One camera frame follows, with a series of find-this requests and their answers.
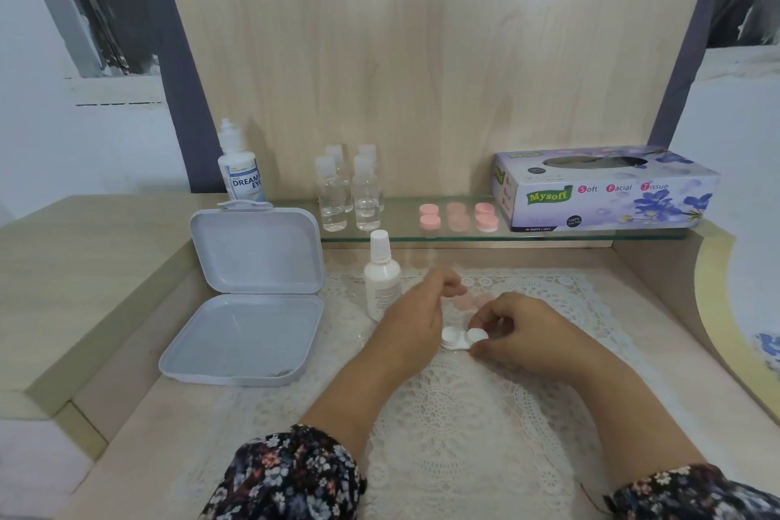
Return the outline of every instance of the lace doily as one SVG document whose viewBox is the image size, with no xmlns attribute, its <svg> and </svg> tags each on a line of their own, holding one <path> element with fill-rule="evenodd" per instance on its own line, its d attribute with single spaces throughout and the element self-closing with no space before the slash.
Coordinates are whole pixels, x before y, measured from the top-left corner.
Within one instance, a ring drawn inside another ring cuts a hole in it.
<svg viewBox="0 0 780 520">
<path fill-rule="evenodd" d="M 474 294 L 515 290 L 544 299 L 628 362 L 678 423 L 701 444 L 658 371 L 649 366 L 585 276 L 576 270 L 471 269 L 460 272 Z M 407 271 L 404 290 L 424 271 Z M 303 415 L 374 328 L 360 275 L 328 275 L 325 312 L 305 374 L 279 388 L 225 387 L 209 431 L 171 491 L 173 501 L 205 504 L 236 448 L 282 431 Z M 444 325 L 464 327 L 473 311 L 443 301 Z M 713 462 L 722 462 L 711 458 Z M 382 410 L 361 470 L 368 478 L 361 517 L 598 518 L 585 493 L 609 492 L 595 427 L 569 387 L 528 373 L 440 351 Z"/>
</svg>

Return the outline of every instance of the box lid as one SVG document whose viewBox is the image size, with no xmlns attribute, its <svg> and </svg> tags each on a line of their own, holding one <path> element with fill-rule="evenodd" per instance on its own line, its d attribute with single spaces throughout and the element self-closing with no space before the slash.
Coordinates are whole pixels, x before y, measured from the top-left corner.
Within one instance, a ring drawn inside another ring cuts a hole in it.
<svg viewBox="0 0 780 520">
<path fill-rule="evenodd" d="M 198 210 L 190 232 L 209 285 L 223 293 L 314 294 L 325 283 L 317 219 L 300 208 L 231 200 Z"/>
</svg>

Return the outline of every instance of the dark floral fabric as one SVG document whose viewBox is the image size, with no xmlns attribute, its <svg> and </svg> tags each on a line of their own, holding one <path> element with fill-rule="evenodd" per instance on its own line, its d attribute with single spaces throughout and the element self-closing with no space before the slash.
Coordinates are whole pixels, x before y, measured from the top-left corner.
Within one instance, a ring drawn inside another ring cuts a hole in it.
<svg viewBox="0 0 780 520">
<path fill-rule="evenodd" d="M 605 497 L 616 518 L 780 520 L 780 498 L 729 481 L 713 465 L 656 473 Z"/>
<path fill-rule="evenodd" d="M 343 446 L 319 429 L 297 424 L 241 446 L 200 518 L 355 518 L 365 490 Z"/>
<path fill-rule="evenodd" d="M 200 518 L 351 519 L 365 491 L 343 446 L 297 424 L 241 446 Z M 780 498 L 729 481 L 712 465 L 659 472 L 604 501 L 615 518 L 629 520 L 780 520 Z"/>
</svg>

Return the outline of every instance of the white lid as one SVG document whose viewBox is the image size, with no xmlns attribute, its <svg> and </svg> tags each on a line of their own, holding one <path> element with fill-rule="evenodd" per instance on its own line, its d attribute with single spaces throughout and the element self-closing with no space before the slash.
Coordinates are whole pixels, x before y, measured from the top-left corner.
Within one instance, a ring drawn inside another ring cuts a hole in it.
<svg viewBox="0 0 780 520">
<path fill-rule="evenodd" d="M 246 150 L 241 128 L 236 126 L 227 117 L 222 118 L 221 131 L 217 132 L 217 138 L 219 139 L 219 145 L 225 154 L 233 154 L 234 152 L 243 152 Z"/>
<path fill-rule="evenodd" d="M 371 232 L 371 261 L 387 263 L 390 261 L 390 235 L 386 230 Z"/>
<path fill-rule="evenodd" d="M 359 155 L 367 155 L 376 160 L 377 158 L 377 145 L 376 144 L 361 144 L 357 147 L 357 153 Z"/>
<path fill-rule="evenodd" d="M 330 155 L 318 156 L 314 161 L 317 165 L 317 175 L 322 179 L 330 179 L 336 176 L 336 161 Z"/>
<path fill-rule="evenodd" d="M 237 294 L 314 294 L 325 283 L 315 219 L 300 208 L 233 200 L 198 210 L 190 232 L 208 284 Z"/>
<path fill-rule="evenodd" d="M 356 155 L 353 159 L 355 163 L 355 174 L 368 176 L 374 172 L 374 159 L 368 155 Z"/>
<path fill-rule="evenodd" d="M 344 162 L 344 148 L 340 144 L 326 144 L 325 154 L 332 156 L 337 165 Z"/>
</svg>

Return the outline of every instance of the white contact lens case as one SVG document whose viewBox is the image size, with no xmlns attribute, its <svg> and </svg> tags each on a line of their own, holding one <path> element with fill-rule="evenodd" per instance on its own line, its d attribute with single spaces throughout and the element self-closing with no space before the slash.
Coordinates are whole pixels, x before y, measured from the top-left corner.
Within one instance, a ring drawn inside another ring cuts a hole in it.
<svg viewBox="0 0 780 520">
<path fill-rule="evenodd" d="M 488 334 L 484 329 L 469 329 L 468 331 L 462 331 L 457 327 L 442 329 L 442 347 L 445 350 L 467 350 L 476 342 L 487 338 Z"/>
</svg>

